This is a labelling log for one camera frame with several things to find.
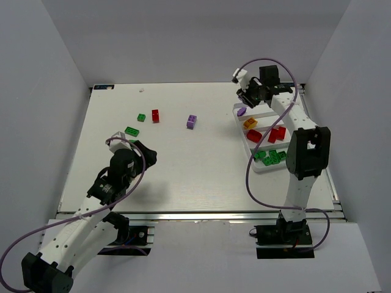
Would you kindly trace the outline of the red rectangular lego brick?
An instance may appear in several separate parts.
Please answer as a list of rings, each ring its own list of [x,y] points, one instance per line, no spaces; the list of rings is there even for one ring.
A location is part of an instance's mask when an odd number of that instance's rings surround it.
[[[152,122],[159,123],[159,110],[158,109],[152,110]]]

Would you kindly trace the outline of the small red square lego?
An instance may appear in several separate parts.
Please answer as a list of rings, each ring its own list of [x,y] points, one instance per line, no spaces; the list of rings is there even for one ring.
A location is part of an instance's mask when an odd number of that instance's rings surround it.
[[[275,143],[276,142],[276,134],[275,132],[271,131],[268,137],[269,143]]]

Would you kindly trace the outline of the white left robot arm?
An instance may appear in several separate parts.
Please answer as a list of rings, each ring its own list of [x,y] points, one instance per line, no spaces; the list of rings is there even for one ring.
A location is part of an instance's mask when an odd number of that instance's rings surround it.
[[[21,262],[24,285],[32,292],[69,292],[80,270],[108,245],[125,248],[129,220],[114,206],[134,189],[131,182],[156,164],[157,152],[140,141],[119,137],[107,141],[113,153],[97,175],[80,208],[56,237]]]

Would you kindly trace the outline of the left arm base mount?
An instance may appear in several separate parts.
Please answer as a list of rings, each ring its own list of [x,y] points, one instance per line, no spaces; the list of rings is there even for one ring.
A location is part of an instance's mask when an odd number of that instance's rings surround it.
[[[148,256],[150,254],[155,235],[155,227],[151,223],[134,222],[116,212],[110,212],[101,222],[114,227],[116,238],[98,255]]]

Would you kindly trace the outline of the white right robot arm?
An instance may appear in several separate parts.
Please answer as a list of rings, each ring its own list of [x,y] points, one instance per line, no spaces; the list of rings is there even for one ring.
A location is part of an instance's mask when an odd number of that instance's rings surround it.
[[[327,167],[331,132],[313,122],[296,102],[298,89],[281,84],[280,63],[260,67],[259,78],[249,77],[243,67],[236,69],[232,81],[239,84],[238,98],[250,108],[266,103],[290,133],[285,163],[290,173],[288,192],[279,208],[276,234],[285,242],[304,233],[305,211],[311,189]]]

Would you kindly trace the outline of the yellow round lego piece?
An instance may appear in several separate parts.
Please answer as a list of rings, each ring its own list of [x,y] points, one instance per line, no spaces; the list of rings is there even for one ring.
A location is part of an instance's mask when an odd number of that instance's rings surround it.
[[[243,128],[244,129],[253,129],[256,127],[258,121],[256,121],[256,119],[254,119],[253,117],[250,117],[249,119],[247,119],[244,123],[243,123]]]

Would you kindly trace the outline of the red long lego brick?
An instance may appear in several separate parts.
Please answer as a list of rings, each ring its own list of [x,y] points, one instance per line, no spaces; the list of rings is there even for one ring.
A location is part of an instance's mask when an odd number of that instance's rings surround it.
[[[280,126],[276,132],[276,139],[283,141],[285,139],[287,129],[283,126]]]

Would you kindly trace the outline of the green thin lego plate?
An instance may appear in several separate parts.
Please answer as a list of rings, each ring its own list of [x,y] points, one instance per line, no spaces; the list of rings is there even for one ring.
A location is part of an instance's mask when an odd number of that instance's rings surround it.
[[[269,151],[269,157],[273,160],[273,165],[279,164],[280,160],[276,150]]]

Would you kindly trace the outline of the red half-round lego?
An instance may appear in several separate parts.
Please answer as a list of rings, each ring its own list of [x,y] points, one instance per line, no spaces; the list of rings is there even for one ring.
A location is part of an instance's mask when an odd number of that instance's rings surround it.
[[[263,137],[262,133],[254,130],[254,129],[250,129],[246,134],[247,140],[249,140],[253,143],[258,143],[259,141],[261,141],[262,137]]]

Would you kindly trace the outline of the purple curved lego piece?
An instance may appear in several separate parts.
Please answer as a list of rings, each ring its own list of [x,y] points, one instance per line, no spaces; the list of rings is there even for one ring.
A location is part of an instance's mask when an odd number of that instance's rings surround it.
[[[247,111],[246,107],[241,107],[240,109],[238,109],[236,114],[237,114],[238,117],[241,117],[241,116],[243,116],[246,113],[246,111]]]

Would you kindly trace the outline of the purple tall lego brick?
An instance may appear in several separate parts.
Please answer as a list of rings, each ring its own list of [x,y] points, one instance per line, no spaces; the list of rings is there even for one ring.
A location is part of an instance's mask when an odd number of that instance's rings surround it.
[[[186,122],[186,127],[188,129],[194,129],[194,126],[196,125],[197,116],[196,115],[189,115],[188,120]]]

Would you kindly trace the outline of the green square lego brick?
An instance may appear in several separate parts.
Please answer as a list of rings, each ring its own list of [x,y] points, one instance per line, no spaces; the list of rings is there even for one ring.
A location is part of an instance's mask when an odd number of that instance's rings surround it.
[[[280,151],[277,154],[280,161],[284,161],[287,158],[287,153],[285,151]]]

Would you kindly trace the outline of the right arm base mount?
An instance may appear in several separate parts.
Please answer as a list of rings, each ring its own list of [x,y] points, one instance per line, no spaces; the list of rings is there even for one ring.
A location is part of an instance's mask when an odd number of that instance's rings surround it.
[[[276,225],[254,226],[249,236],[255,239],[257,259],[313,259],[315,257],[309,226],[283,238]]]

